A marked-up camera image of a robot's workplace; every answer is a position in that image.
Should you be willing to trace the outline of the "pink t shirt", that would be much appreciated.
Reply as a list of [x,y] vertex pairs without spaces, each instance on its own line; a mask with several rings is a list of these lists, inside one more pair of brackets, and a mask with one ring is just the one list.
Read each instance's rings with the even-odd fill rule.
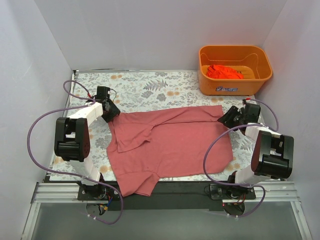
[[150,196],[161,178],[222,172],[233,160],[220,105],[121,113],[107,157],[123,196]]

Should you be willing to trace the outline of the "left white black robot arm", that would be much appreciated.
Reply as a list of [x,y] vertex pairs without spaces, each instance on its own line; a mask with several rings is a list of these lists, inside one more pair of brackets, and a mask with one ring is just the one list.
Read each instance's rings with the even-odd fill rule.
[[68,162],[81,175],[80,183],[89,188],[89,194],[95,200],[106,196],[106,187],[99,183],[103,181],[102,174],[94,166],[90,158],[89,126],[98,118],[106,123],[111,122],[120,114],[120,110],[110,99],[111,88],[98,86],[94,97],[95,103],[90,103],[68,117],[56,120],[54,153]]

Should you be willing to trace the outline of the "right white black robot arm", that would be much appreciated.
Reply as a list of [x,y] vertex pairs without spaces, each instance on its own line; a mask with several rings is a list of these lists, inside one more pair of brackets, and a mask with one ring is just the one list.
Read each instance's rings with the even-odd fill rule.
[[233,131],[240,127],[242,134],[255,141],[250,165],[228,177],[226,192],[232,199],[243,195],[244,186],[249,188],[269,179],[287,179],[292,174],[294,138],[275,132],[263,124],[258,126],[260,113],[258,104],[245,103],[242,108],[232,106],[218,119]]

